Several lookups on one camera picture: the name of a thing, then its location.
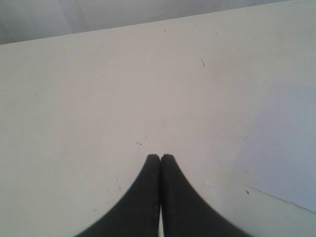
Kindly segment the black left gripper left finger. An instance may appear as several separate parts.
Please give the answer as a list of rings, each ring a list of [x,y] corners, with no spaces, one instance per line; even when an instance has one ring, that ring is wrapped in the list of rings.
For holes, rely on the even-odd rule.
[[[150,154],[122,198],[78,237],[157,237],[160,159]]]

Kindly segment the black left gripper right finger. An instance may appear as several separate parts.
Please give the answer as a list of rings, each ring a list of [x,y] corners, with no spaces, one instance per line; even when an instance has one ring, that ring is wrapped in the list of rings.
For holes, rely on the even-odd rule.
[[[171,154],[160,162],[163,233],[166,237],[248,237],[195,191]]]

